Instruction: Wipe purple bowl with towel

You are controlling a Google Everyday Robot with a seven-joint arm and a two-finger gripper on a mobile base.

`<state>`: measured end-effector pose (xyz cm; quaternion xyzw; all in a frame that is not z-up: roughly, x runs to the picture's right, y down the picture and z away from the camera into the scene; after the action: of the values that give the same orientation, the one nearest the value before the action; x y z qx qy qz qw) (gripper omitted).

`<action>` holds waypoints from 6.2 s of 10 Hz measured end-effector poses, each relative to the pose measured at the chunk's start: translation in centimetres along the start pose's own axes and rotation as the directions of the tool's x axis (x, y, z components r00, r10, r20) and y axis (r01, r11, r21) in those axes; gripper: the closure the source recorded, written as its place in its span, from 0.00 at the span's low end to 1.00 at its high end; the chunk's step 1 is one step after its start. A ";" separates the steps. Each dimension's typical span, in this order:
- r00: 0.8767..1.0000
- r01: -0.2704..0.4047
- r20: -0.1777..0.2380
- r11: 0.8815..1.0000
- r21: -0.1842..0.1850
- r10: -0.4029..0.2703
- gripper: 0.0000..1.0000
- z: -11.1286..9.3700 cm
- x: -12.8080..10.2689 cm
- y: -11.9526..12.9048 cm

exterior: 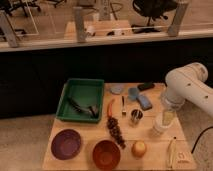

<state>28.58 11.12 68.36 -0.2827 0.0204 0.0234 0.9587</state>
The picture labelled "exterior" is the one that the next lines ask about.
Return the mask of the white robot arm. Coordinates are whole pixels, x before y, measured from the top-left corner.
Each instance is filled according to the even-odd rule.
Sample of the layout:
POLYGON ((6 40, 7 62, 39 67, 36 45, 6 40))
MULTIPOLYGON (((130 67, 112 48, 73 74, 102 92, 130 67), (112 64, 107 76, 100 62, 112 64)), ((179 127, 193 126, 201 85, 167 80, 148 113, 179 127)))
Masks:
POLYGON ((213 88, 207 86, 207 68, 198 62, 169 71, 165 76, 166 87, 160 95, 163 109, 156 116, 153 128, 160 133, 172 125, 163 124, 167 112, 176 113, 186 100, 192 102, 213 117, 213 88))

